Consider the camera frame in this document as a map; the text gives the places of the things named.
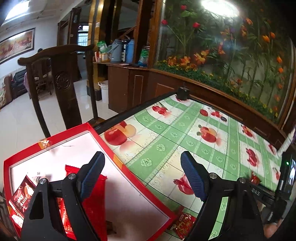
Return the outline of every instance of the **chair back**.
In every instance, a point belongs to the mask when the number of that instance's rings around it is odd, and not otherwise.
[[[84,51],[86,53],[86,68],[89,80],[91,105],[94,119],[98,118],[93,82],[93,48],[93,44],[88,46],[68,44],[47,48],[31,57],[18,59],[19,65],[27,67],[27,78],[32,97],[32,102],[45,137],[50,137],[50,133],[48,131],[47,125],[45,123],[40,108],[32,64],[40,60],[46,60],[49,58],[51,59],[54,89],[56,92],[57,100],[59,103],[59,107],[61,109],[66,129],[70,129],[72,127],[82,124],[81,115],[79,112],[78,102],[73,85],[73,80],[77,79],[76,75],[78,73],[77,69],[73,69],[73,66],[77,66],[73,64],[73,61],[75,60],[75,58],[73,58],[73,53],[76,51]]]

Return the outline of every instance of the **silver bolt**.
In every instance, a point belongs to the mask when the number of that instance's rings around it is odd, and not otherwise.
[[[210,178],[212,179],[216,179],[217,178],[217,174],[216,173],[210,173]]]
[[[39,181],[40,184],[44,184],[46,183],[46,178],[42,178],[40,181]]]
[[[239,181],[240,181],[241,183],[246,183],[246,179],[243,178],[243,177],[240,177],[240,178],[239,178]]]
[[[68,175],[68,178],[71,179],[71,180],[74,179],[75,177],[76,177],[75,173],[71,173],[71,174]]]

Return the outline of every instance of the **framed painting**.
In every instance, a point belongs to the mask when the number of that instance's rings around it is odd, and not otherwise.
[[[22,53],[34,50],[35,28],[15,34],[0,42],[0,64]]]

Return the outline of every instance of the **fruit print tablecloth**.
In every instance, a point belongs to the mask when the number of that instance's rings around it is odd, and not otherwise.
[[[202,103],[172,95],[141,110],[100,135],[118,158],[171,210],[180,205],[197,216],[195,197],[180,164],[191,152],[208,172],[237,180],[253,171],[261,184],[275,190],[281,159],[276,149],[235,119]],[[223,198],[211,238],[218,235],[227,206]],[[161,241],[178,240],[167,230]]]

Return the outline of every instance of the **white floor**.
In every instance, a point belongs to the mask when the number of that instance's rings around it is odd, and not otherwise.
[[[74,83],[82,122],[93,118],[91,100],[86,93],[86,80]],[[51,135],[66,130],[55,94],[45,94],[39,100]],[[98,115],[109,119],[117,113],[102,101],[96,102]],[[16,98],[0,110],[0,191],[3,188],[3,161],[13,154],[45,138],[28,93]]]

